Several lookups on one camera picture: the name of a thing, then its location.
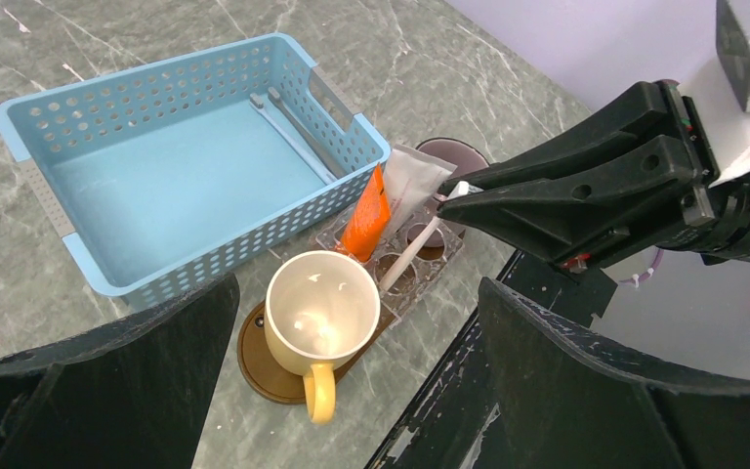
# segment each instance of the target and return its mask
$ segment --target gray marble countertop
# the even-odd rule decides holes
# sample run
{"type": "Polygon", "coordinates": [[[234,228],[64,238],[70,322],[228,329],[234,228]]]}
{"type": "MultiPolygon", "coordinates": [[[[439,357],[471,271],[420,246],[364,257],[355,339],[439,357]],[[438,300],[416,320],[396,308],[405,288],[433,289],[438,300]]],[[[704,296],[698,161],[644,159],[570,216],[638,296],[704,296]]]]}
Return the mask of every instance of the gray marble countertop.
{"type": "MultiPolygon", "coordinates": [[[[541,73],[440,0],[6,0],[0,103],[80,78],[273,31],[294,36],[392,143],[454,137],[491,161],[588,114],[541,73]]],[[[245,315],[281,259],[314,229],[237,269],[245,315]]],[[[482,276],[511,249],[470,232],[409,319],[387,331],[338,388],[335,420],[272,404],[242,378],[232,336],[194,467],[360,467],[476,305],[482,276]]],[[[0,138],[0,357],[128,314],[70,260],[0,138]]]]}

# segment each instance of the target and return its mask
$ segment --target white packet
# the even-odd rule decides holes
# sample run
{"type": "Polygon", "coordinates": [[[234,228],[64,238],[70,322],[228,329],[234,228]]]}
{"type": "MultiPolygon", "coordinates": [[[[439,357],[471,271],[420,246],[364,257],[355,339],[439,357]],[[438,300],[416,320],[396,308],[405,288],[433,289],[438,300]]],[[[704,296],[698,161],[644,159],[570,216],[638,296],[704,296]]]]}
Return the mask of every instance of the white packet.
{"type": "Polygon", "coordinates": [[[381,237],[394,235],[455,171],[456,165],[442,159],[395,145],[384,169],[384,190],[390,201],[390,223],[381,237]]]}

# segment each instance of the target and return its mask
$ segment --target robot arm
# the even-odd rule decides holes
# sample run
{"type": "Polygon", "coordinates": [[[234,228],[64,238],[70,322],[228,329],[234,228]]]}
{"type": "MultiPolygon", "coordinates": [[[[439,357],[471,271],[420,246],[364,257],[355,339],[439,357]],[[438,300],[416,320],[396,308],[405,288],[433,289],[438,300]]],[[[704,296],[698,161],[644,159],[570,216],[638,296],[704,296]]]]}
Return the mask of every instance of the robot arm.
{"type": "Polygon", "coordinates": [[[750,170],[725,177],[740,167],[741,151],[723,142],[722,130],[729,120],[750,125],[749,101],[741,101],[725,66],[739,50],[728,38],[737,37],[730,27],[745,26],[741,15],[718,8],[716,74],[724,70],[732,86],[715,82],[696,89],[693,100],[675,82],[637,83],[556,138],[461,178],[483,192],[443,203],[440,218],[573,272],[608,267],[653,245],[700,253],[707,265],[750,262],[750,170]],[[739,103],[725,119],[714,114],[717,93],[739,103]],[[712,142],[723,144],[713,149],[712,142]]]}

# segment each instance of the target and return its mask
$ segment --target black panel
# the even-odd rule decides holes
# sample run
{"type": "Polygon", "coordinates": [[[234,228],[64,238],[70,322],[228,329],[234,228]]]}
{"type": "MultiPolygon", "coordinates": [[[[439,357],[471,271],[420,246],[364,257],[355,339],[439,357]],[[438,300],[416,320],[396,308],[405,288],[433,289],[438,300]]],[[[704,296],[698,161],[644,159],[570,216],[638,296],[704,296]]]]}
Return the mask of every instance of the black panel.
{"type": "Polygon", "coordinates": [[[238,304],[228,275],[2,359],[0,467],[190,467],[238,304]]]}

